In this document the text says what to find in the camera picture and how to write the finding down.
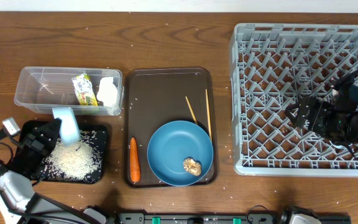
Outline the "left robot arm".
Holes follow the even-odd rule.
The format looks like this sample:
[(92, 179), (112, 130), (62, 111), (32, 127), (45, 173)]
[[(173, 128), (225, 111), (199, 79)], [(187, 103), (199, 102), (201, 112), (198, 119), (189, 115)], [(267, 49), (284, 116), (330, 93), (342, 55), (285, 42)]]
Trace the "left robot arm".
[(0, 212), (6, 223), (108, 223), (109, 218), (94, 207), (76, 210), (33, 190), (29, 178), (54, 149), (61, 123), (57, 118), (17, 141), (16, 122), (12, 118), (2, 122), (0, 144), (9, 138), (19, 148), (11, 152), (8, 163), (0, 160)]

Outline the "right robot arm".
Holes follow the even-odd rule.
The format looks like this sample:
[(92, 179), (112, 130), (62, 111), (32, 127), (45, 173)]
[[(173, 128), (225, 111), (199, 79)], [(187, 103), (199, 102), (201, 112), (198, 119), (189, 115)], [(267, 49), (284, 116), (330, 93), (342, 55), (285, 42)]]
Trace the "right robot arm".
[(306, 96), (287, 106), (285, 115), (296, 127), (308, 123), (308, 130), (342, 145), (358, 159), (358, 96), (352, 80), (334, 87), (334, 104)]

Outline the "light blue rice bowl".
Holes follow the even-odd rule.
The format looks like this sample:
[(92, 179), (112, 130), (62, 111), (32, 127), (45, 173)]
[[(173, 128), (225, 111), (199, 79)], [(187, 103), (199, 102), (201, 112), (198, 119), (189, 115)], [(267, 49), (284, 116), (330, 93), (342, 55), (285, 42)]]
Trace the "light blue rice bowl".
[(60, 137), (64, 146), (71, 146), (81, 139), (80, 129), (73, 110), (69, 107), (52, 108), (53, 117), (61, 119)]

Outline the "green yellow snack wrapper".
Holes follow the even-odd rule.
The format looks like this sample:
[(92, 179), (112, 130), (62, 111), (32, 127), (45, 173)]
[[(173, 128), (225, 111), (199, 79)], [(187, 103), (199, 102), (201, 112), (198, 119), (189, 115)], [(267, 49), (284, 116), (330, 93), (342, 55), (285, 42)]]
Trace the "green yellow snack wrapper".
[(72, 79), (75, 94), (80, 105), (98, 106), (94, 95), (93, 86), (90, 77), (86, 73), (75, 76)]

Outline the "white napkin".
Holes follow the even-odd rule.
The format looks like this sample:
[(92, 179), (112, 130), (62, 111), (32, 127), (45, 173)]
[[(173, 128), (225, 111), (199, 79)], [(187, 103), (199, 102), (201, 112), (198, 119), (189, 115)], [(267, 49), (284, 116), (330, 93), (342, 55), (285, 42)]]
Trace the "white napkin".
[(117, 87), (114, 84), (113, 77), (104, 77), (100, 80), (99, 91), (96, 94), (98, 101), (104, 106), (114, 106), (117, 102)]

